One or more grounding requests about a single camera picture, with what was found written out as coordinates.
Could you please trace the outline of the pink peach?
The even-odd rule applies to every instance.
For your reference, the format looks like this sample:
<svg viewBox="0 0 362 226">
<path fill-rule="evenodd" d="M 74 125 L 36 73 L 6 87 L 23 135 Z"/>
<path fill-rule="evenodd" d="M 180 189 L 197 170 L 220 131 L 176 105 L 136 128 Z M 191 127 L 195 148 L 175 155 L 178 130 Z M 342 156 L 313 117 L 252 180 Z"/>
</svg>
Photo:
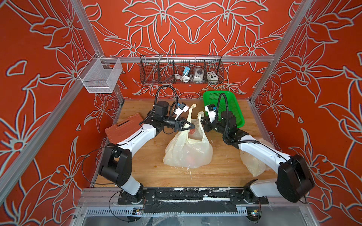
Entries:
<svg viewBox="0 0 362 226">
<path fill-rule="evenodd" d="M 191 129 L 191 130 L 189 130 L 189 135 L 194 135 L 195 134 L 195 129 Z"/>
</svg>

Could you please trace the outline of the orange-print plastic bag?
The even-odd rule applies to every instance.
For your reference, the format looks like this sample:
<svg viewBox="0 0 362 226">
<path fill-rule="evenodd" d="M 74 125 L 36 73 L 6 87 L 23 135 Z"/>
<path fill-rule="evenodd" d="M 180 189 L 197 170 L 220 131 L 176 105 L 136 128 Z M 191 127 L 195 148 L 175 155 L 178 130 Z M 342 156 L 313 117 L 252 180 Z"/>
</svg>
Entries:
<svg viewBox="0 0 362 226">
<path fill-rule="evenodd" d="M 165 149 L 163 159 L 165 165 L 194 169 L 211 163 L 213 147 L 201 123 L 201 118 L 205 114 L 200 111 L 197 119 L 191 118 L 192 111 L 196 106 L 193 104 L 190 107 L 187 117 L 187 120 L 195 125 L 195 134 L 189 135 L 189 131 L 181 131 L 175 135 Z"/>
</svg>

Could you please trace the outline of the yellow translucent plastic bag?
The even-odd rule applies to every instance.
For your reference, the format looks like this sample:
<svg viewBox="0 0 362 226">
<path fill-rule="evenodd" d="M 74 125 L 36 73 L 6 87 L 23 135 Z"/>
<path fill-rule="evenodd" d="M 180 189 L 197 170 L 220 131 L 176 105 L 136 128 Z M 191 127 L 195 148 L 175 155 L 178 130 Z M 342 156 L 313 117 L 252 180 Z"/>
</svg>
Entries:
<svg viewBox="0 0 362 226">
<path fill-rule="evenodd" d="M 240 150 L 240 159 L 253 177 L 258 177 L 266 170 L 272 170 L 264 162 L 257 159 L 252 154 L 244 151 L 243 149 Z"/>
</svg>

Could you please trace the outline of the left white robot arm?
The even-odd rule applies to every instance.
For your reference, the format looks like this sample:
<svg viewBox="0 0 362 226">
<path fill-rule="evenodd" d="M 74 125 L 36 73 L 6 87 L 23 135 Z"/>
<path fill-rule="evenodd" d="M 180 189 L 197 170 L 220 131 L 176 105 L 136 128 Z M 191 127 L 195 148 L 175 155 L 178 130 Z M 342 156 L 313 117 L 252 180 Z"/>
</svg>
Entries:
<svg viewBox="0 0 362 226">
<path fill-rule="evenodd" d="M 143 198 L 143 185 L 132 176 L 132 158 L 164 128 L 175 132 L 194 129 L 190 119 L 181 117 L 190 107 L 182 102 L 169 105 L 158 101 L 146 118 L 137 113 L 105 130 L 109 144 L 104 148 L 98 174 L 120 187 L 134 202 Z"/>
</svg>

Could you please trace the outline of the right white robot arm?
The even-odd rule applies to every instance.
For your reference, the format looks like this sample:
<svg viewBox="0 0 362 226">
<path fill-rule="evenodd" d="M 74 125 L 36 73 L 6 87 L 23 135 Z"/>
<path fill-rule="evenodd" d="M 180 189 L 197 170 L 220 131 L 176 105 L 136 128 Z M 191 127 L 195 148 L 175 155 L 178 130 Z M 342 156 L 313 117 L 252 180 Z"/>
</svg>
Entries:
<svg viewBox="0 0 362 226">
<path fill-rule="evenodd" d="M 231 111 L 219 114 L 215 107 L 206 108 L 205 111 L 207 116 L 201 122 L 206 132 L 221 133 L 225 144 L 252 155 L 277 173 L 275 179 L 248 182 L 243 188 L 245 202 L 253 204 L 257 198 L 276 196 L 296 203 L 315 187 L 302 156 L 277 151 L 237 128 L 236 118 Z"/>
</svg>

